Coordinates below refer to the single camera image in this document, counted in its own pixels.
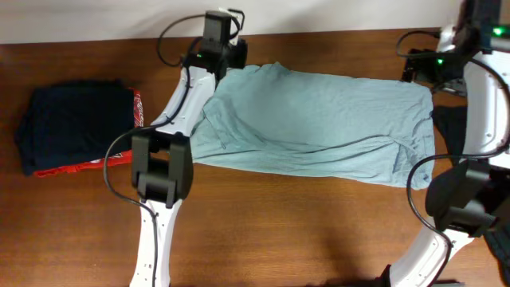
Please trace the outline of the folded navy blue shirt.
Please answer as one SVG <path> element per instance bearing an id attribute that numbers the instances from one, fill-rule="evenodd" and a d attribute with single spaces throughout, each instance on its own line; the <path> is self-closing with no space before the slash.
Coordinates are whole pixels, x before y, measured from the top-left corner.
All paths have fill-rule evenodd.
<path id="1" fill-rule="evenodd" d="M 132 130 L 134 95 L 121 81 L 66 81 L 36 88 L 14 133 L 22 171 L 104 158 Z"/>

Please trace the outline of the light blue t-shirt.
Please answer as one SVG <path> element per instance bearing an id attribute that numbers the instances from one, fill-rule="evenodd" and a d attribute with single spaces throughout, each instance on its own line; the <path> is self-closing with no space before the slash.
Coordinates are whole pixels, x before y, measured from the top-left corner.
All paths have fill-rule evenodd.
<path id="1" fill-rule="evenodd" d="M 302 73 L 280 64 L 232 69 L 191 137 L 196 163 L 391 187 L 429 186 L 430 91 L 401 81 Z"/>

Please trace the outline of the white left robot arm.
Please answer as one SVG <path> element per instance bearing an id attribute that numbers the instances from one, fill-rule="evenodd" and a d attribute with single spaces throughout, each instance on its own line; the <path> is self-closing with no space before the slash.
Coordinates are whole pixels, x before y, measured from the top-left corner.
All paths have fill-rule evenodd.
<path id="1" fill-rule="evenodd" d="M 183 61 L 179 83 L 167 106 L 131 138 L 131 181 L 139 196 L 141 226 L 135 287 L 168 286 L 175 221 L 190 193 L 194 167 L 191 133 L 204 107 L 228 69 L 245 67 L 245 40 L 228 41 L 214 49 L 204 39 Z"/>

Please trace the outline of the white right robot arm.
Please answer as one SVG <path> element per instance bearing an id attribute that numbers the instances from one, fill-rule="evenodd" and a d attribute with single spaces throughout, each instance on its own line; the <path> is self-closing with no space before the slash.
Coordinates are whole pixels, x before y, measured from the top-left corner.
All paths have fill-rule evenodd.
<path id="1" fill-rule="evenodd" d="M 465 1 L 456 23 L 435 36 L 436 49 L 405 54 L 402 78 L 467 98 L 465 143 L 430 183 L 422 229 L 381 286 L 439 285 L 460 249 L 509 219 L 509 3 Z"/>

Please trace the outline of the black garment at right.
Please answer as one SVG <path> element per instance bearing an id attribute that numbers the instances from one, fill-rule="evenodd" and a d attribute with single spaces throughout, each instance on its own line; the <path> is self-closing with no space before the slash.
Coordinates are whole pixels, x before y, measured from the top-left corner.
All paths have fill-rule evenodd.
<path id="1" fill-rule="evenodd" d="M 467 108 L 436 106 L 432 111 L 433 124 L 445 140 L 449 155 L 461 155 L 465 146 Z"/>

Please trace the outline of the folded red shirt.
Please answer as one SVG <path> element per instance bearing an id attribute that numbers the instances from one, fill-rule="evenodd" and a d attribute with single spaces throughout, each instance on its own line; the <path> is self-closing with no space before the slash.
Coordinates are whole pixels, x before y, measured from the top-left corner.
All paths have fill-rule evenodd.
<path id="1" fill-rule="evenodd" d="M 133 99 L 133 120 L 134 120 L 134 127 L 140 128 L 143 126 L 143 104 L 141 100 L 141 94 L 138 90 L 129 88 L 130 92 L 133 93 L 134 99 Z M 132 151 L 126 150 L 122 151 L 116 154 L 111 154 L 108 157 L 108 163 L 107 165 L 110 166 L 117 166 L 121 164 L 127 164 L 132 161 Z M 77 163 L 73 165 L 67 165 L 67 166 L 60 166 L 55 167 L 51 169 L 41 170 L 41 171 L 35 171 L 33 175 L 35 175 L 38 178 L 44 178 L 51 175 L 58 175 L 58 174 L 65 174 L 65 173 L 76 173 L 78 171 L 83 171 L 87 169 L 99 169 L 102 168 L 104 165 L 104 158 L 101 159 L 95 159 L 88 162 L 83 163 Z"/>

